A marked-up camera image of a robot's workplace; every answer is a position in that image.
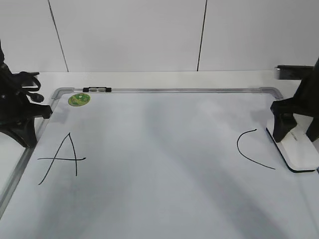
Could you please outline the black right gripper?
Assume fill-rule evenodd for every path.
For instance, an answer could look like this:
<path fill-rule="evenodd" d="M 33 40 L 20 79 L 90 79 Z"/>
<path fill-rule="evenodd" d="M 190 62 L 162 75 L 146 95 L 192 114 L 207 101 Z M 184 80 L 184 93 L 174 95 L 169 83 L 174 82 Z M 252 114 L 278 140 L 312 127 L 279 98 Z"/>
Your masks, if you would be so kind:
<path fill-rule="evenodd" d="M 281 142 L 297 126 L 293 114 L 313 117 L 306 135 L 311 142 L 319 138 L 319 60 L 311 73 L 301 80 L 293 97 L 275 101 L 271 105 L 274 115 L 273 138 Z"/>

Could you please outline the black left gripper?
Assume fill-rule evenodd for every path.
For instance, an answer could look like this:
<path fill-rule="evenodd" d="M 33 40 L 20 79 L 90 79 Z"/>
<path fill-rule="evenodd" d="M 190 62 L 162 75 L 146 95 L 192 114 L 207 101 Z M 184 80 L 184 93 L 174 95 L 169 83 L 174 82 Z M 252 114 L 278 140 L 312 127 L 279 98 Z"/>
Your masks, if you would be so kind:
<path fill-rule="evenodd" d="M 0 123 L 4 133 L 22 147 L 33 148 L 37 144 L 34 118 L 50 118 L 52 109 L 43 105 L 44 96 L 38 72 L 12 73 L 0 52 Z"/>

